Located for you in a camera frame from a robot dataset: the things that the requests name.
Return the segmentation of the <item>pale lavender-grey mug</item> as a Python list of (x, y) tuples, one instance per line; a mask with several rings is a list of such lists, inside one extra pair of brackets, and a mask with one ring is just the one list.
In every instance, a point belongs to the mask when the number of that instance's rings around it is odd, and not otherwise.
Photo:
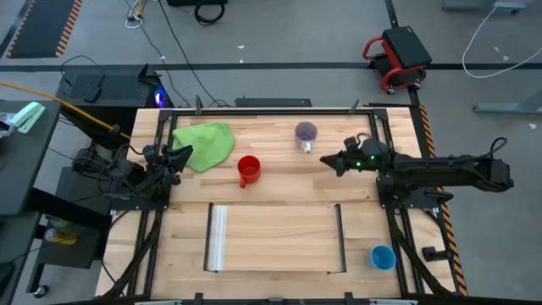
[(318, 128), (314, 123), (301, 122), (295, 128), (296, 146), (305, 153), (312, 151), (312, 145), (318, 136)]

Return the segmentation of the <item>black cylinder mount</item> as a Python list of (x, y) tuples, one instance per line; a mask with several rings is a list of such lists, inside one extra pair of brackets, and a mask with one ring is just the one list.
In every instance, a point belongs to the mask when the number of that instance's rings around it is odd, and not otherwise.
[(449, 259), (449, 254), (446, 250), (437, 251), (435, 247), (423, 247), (422, 255), (426, 262), (443, 261)]

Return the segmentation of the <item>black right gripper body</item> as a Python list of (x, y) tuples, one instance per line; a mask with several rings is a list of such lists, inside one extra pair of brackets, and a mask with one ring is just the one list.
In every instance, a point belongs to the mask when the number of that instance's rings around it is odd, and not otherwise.
[(341, 166), (344, 171), (382, 171), (390, 167), (390, 150), (368, 134), (357, 134), (344, 140)]

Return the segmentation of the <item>red and black rolling stool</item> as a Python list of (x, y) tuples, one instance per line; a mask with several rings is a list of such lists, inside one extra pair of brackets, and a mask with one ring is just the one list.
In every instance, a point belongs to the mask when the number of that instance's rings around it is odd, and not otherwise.
[(427, 76), (425, 68), (433, 61), (410, 26), (384, 30), (368, 41), (362, 57), (379, 71), (379, 87), (388, 95), (409, 86), (419, 90)]

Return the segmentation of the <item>black computer tower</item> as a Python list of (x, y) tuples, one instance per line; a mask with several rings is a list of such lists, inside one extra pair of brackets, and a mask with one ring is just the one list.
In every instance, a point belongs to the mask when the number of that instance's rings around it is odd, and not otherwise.
[(69, 68), (56, 96), (130, 133), (140, 108), (173, 108), (161, 75), (149, 65)]

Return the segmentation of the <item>grey metal floor stand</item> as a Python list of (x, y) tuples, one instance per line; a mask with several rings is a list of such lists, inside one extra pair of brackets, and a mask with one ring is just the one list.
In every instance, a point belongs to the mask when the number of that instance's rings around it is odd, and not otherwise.
[(444, 11), (498, 11), (517, 14), (526, 9), (533, 0), (443, 0)]
[(540, 114), (542, 115), (542, 89), (522, 102), (516, 103), (477, 103), (475, 113), (492, 114)]

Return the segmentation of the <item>black rolling cart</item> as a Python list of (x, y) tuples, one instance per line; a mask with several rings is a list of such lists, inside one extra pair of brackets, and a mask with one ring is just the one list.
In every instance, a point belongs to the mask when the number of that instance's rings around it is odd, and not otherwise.
[(97, 189), (97, 182), (64, 167), (56, 192), (37, 188), (30, 192), (29, 204), (47, 218), (37, 236), (42, 240), (26, 291), (36, 298), (48, 293), (40, 283), (47, 266), (88, 269), (102, 258), (108, 227), (109, 200)]

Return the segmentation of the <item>red plastic mug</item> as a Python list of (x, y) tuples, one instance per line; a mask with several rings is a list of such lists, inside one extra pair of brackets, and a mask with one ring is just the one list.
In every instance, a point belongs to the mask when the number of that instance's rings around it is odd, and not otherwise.
[(244, 189), (247, 185), (259, 180), (261, 175), (261, 164), (258, 158), (247, 155), (239, 160), (237, 170), (241, 178), (240, 188)]

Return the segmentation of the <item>wooden shelf with black legs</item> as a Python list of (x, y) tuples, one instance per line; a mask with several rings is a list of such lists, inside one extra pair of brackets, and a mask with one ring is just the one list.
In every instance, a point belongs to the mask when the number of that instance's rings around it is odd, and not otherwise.
[(203, 269), (208, 272), (346, 272), (341, 205), (211, 203)]

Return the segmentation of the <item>black mat with orange stripes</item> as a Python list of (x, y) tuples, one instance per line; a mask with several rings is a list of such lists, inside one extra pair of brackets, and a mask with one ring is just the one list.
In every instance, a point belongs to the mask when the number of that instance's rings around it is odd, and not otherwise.
[(7, 58), (60, 58), (64, 55), (82, 0), (30, 0), (9, 41)]

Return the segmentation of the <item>black yellow hazard strip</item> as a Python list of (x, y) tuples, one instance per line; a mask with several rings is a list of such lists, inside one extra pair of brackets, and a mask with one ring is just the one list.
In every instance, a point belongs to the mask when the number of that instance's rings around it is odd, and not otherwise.
[[(429, 154), (431, 157), (435, 157), (436, 156), (435, 147), (434, 147), (431, 129), (429, 126), (429, 117), (428, 117), (427, 109), (424, 106), (420, 106), (419, 108), (420, 108), (420, 113), (422, 117), (423, 128), (424, 128), (424, 133), (427, 140)], [(440, 205), (440, 214), (444, 221), (445, 245), (451, 251), (451, 255), (452, 255), (451, 272), (452, 272), (452, 277), (454, 281), (456, 282), (456, 290), (460, 295), (467, 297), (468, 296), (467, 284), (464, 279), (461, 260), (459, 258), (458, 250), (456, 247), (456, 240), (453, 234), (450, 210), (448, 209), (448, 205), (446, 203), (443, 203)]]

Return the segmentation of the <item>blue plastic cup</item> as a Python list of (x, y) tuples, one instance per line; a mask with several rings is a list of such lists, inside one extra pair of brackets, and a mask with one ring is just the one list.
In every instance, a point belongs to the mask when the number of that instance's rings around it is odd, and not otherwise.
[(388, 271), (395, 267), (396, 256), (392, 248), (378, 245), (370, 251), (369, 261), (377, 270)]

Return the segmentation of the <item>black power strip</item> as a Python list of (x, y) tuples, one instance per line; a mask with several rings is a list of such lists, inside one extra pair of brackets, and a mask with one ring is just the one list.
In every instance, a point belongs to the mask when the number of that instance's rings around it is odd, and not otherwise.
[(240, 97), (235, 99), (237, 108), (311, 108), (308, 98), (255, 98)]

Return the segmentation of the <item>green microfibre cloth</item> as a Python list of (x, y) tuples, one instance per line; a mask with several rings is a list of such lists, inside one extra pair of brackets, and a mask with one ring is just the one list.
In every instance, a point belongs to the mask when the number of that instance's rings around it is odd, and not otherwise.
[(192, 146), (187, 166), (203, 173), (220, 165), (231, 154), (235, 138), (225, 123), (204, 123), (175, 129), (173, 149)]

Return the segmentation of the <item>black side desk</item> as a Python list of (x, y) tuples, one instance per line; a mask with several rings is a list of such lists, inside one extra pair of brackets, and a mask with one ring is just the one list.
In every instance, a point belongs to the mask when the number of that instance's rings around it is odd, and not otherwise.
[(58, 121), (60, 104), (39, 101), (45, 108), (27, 133), (17, 127), (0, 138), (0, 215), (20, 214), (35, 183)]

